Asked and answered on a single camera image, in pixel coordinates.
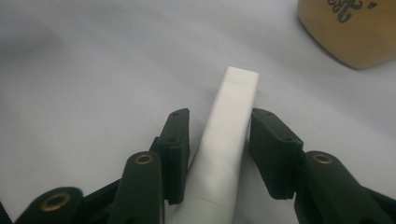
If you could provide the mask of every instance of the tan bowl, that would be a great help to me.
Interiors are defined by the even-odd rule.
[[[299,0],[298,16],[321,46],[351,67],[396,58],[396,0]]]

